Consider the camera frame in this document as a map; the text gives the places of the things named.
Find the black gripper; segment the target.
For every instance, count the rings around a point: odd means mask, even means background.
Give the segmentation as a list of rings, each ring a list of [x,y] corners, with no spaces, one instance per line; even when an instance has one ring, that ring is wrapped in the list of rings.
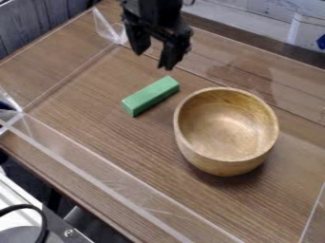
[[[121,0],[123,22],[131,48],[140,55],[151,37],[162,41],[158,68],[171,71],[190,51],[192,30],[182,18],[183,0]]]

